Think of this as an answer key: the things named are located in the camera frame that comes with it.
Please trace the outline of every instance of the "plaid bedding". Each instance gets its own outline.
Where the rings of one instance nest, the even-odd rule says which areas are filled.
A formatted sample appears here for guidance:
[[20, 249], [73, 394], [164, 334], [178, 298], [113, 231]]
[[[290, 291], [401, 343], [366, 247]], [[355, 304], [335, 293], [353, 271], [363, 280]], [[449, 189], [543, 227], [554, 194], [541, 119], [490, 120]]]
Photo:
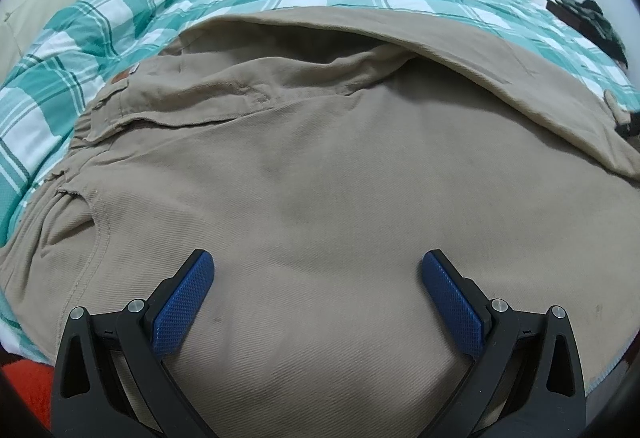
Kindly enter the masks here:
[[[111, 76], [201, 20], [301, 6], [407, 10], [471, 24], [538, 53], [600, 97], [609, 88], [620, 105], [640, 108], [640, 95], [607, 55], [531, 0], [79, 0], [49, 21], [0, 89], [0, 246]], [[0, 342], [44, 360], [3, 298]]]

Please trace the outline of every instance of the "metal screw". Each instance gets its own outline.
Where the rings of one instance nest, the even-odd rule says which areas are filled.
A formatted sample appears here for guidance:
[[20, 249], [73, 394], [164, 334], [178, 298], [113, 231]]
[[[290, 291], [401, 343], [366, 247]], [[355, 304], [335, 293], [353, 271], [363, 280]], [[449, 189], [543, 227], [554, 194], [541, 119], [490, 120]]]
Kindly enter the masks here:
[[127, 310], [131, 313], [138, 313], [145, 307], [145, 302], [142, 299], [133, 299], [128, 305]]
[[503, 301], [502, 299], [494, 299], [491, 301], [491, 307], [497, 312], [506, 312], [509, 309], [509, 305], [507, 301]]
[[74, 309], [71, 310], [71, 313], [69, 313], [69, 317], [71, 317], [72, 319], [79, 319], [83, 315], [84, 315], [84, 308], [82, 308], [81, 306], [76, 306]]
[[566, 317], [566, 312], [561, 306], [554, 306], [553, 308], [551, 308], [551, 313], [558, 317], [558, 319], [564, 319]]

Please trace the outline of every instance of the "bed sheet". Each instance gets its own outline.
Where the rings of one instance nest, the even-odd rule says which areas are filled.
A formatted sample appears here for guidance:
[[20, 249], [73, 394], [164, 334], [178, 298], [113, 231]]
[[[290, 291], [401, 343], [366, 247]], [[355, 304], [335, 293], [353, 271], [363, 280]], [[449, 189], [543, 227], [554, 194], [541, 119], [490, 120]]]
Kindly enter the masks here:
[[[640, 108], [640, 95], [613, 60], [531, 0], [78, 0], [47, 23], [0, 89], [0, 244], [108, 78], [207, 18], [301, 6], [388, 8], [471, 24], [538, 53], [600, 97], [609, 88], [621, 106]], [[5, 301], [0, 342], [44, 360]]]

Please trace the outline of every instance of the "pant pocket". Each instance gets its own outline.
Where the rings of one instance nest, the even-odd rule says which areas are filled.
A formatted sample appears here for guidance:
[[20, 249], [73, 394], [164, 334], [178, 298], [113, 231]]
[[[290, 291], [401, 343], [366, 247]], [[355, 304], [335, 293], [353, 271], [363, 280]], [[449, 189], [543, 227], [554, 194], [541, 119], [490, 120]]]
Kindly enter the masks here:
[[52, 184], [39, 201], [46, 205], [23, 220], [6, 256], [4, 265], [12, 268], [2, 288], [24, 332], [54, 361], [68, 311], [98, 266], [109, 235], [97, 193]]

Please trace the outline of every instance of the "blue gripper pad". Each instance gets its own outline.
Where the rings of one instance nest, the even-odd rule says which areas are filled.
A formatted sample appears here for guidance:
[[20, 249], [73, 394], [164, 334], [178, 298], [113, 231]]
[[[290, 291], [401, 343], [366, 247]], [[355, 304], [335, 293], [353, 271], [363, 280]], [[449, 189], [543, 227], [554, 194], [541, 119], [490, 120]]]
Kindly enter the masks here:
[[482, 321], [431, 252], [422, 258], [422, 282], [460, 352], [478, 358], [484, 348]]
[[154, 320], [151, 346], [156, 357], [178, 349], [213, 283], [213, 276], [213, 258], [204, 251]]

